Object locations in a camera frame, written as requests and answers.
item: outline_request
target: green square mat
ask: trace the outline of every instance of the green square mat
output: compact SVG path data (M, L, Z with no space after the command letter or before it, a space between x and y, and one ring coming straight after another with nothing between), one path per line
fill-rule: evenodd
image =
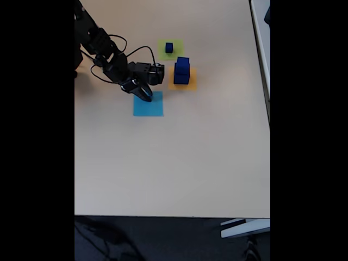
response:
M165 52L165 43L173 43L173 53ZM160 39L157 41L157 57L158 60L177 60L178 57L184 56L183 40L178 39Z

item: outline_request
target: table surface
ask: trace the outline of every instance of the table surface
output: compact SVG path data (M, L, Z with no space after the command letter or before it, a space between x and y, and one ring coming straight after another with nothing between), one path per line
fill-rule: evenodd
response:
M164 117L134 117L133 95L75 79L75 214L270 217L270 128L247 0L82 0L125 53L182 39L197 91L162 85ZM120 49L121 39L115 39ZM147 49L130 61L151 62ZM95 73L103 76L99 68Z

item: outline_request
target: stacked blue cubes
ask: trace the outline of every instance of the stacked blue cubes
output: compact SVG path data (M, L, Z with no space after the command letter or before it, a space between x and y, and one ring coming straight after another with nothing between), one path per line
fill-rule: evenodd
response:
M173 43L172 42L165 43L165 52L166 53L173 53Z
M189 84L190 80L190 59L178 57L174 66L174 84Z

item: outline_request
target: gray carpet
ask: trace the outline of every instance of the gray carpet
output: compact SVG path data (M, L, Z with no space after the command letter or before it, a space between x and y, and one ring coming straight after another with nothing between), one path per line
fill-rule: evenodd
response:
M220 223L227 219L174 217L94 217L128 235L146 261L243 261L246 237L221 239ZM103 240L76 223L86 236L106 251ZM270 232L255 236L262 261L270 260ZM110 245L110 256L133 253L128 245ZM104 257L75 229L75 260L103 261Z

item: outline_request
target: robotic arm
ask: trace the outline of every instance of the robotic arm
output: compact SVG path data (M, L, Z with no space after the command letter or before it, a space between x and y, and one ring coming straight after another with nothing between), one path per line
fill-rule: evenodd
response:
M121 86L128 94L134 94L146 102L151 102L152 91L149 85L161 84L164 78L164 65L128 63L103 28L99 28L79 0L74 0L75 12L75 69L82 61L80 45L89 54L95 54L93 62L102 67L103 73Z

